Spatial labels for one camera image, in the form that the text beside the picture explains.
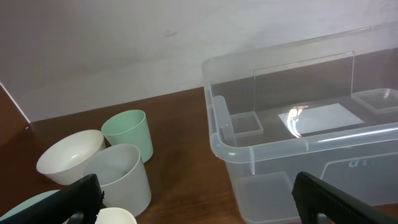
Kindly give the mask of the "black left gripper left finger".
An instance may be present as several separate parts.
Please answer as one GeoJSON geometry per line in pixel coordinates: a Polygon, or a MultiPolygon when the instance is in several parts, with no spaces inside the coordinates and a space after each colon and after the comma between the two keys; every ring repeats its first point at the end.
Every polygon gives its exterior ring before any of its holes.
{"type": "Polygon", "coordinates": [[[1,220],[2,224],[86,223],[94,224],[104,192],[96,174],[88,174],[66,188],[1,220]]]}

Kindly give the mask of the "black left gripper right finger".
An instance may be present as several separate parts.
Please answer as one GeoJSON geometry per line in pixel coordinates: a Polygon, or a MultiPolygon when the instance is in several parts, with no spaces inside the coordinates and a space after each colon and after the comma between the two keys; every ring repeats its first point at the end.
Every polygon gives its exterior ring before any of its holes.
{"type": "Polygon", "coordinates": [[[308,172],[299,172],[292,195],[303,224],[397,224],[374,207],[350,196],[308,172]]]}

